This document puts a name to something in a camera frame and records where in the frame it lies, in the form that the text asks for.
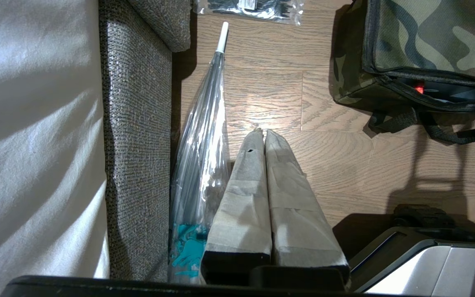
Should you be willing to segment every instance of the bag strap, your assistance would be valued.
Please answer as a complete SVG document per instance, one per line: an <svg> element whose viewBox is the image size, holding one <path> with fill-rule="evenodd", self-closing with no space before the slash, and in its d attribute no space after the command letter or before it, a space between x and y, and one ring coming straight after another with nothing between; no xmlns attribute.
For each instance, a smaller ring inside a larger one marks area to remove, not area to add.
<svg viewBox="0 0 475 297"><path fill-rule="evenodd" d="M405 109L403 113L393 116L390 120L384 121L388 113L375 111L369 119L368 126L376 132L399 132L414 124L420 123L424 126L426 133L432 139L448 141L457 144L467 144L475 142L475 129L449 133L441 129L432 113L417 112L413 107Z"/></svg>

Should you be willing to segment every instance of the camouflage bag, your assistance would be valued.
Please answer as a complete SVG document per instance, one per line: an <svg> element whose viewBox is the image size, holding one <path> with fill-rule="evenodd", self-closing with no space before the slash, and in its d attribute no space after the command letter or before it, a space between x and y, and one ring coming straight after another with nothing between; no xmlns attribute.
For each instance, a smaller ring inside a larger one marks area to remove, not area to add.
<svg viewBox="0 0 475 297"><path fill-rule="evenodd" d="M372 111L377 132L420 123L433 139L475 141L432 115L475 113L475 0L354 0L336 36L335 102Z"/></svg>

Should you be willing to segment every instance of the plastic bag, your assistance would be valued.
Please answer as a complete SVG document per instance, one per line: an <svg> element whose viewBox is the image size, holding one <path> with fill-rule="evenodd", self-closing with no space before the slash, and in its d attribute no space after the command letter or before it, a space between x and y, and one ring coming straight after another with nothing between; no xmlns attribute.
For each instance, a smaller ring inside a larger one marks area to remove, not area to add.
<svg viewBox="0 0 475 297"><path fill-rule="evenodd" d="M198 14L223 13L299 26L305 0L194 0Z"/></svg>
<svg viewBox="0 0 475 297"><path fill-rule="evenodd" d="M171 182L168 280L199 284L200 260L208 231L230 177L223 98L223 25L218 50L190 110Z"/></svg>

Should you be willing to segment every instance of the white umbrella tip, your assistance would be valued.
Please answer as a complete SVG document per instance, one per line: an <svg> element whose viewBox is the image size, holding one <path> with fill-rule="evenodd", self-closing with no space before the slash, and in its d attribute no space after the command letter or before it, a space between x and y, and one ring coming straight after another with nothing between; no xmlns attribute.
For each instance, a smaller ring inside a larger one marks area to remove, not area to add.
<svg viewBox="0 0 475 297"><path fill-rule="evenodd" d="M223 22L221 35L219 35L219 42L217 42L217 49L215 50L216 52L225 52L226 36L228 36L228 22Z"/></svg>

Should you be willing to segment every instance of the plastic umbrella canopy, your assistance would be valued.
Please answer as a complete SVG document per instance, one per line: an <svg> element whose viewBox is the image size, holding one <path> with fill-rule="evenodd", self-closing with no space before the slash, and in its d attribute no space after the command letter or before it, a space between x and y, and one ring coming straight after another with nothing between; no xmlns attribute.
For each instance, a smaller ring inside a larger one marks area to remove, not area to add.
<svg viewBox="0 0 475 297"><path fill-rule="evenodd" d="M200 283L200 259L230 177L223 98L223 24L214 57L190 110L171 182L168 280Z"/></svg>

